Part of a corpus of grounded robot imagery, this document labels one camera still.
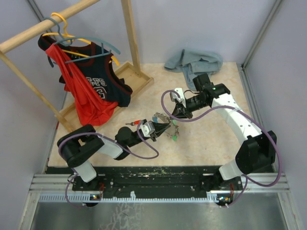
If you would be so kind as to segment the key with red tag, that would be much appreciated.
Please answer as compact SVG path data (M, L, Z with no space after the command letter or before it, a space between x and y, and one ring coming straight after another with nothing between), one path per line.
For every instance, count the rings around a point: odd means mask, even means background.
M144 120L137 120L137 121L133 121L130 123L126 123L125 125L130 125L130 126L136 126L138 124L142 124L144 122Z

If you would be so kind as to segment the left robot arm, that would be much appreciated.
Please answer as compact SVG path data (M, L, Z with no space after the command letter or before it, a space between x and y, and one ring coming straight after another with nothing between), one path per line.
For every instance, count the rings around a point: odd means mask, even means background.
M136 131L124 126L118 130L115 139L98 133L92 125L85 125L59 139L57 142L59 155L74 174L81 177L83 185L89 190L94 190L100 184L97 172L89 162L94 154L100 152L117 161L129 155L144 160L155 159L159 156L159 152L146 140L157 141L157 138L171 127L170 123L157 123L146 119L132 122L130 125L136 126ZM156 155L144 157L131 152L130 148L140 143L146 144L155 151Z

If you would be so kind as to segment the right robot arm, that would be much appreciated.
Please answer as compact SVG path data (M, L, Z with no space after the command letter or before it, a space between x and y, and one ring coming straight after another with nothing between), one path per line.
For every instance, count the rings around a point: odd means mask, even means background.
M224 190L231 179L272 165L276 157L275 133L262 131L250 120L224 84L213 84L207 74L195 77L193 83L197 91L193 97L186 98L181 88L170 93L171 101L176 104L172 116L179 121L193 120L193 112L208 106L225 120L241 145L235 158L215 172L215 186Z

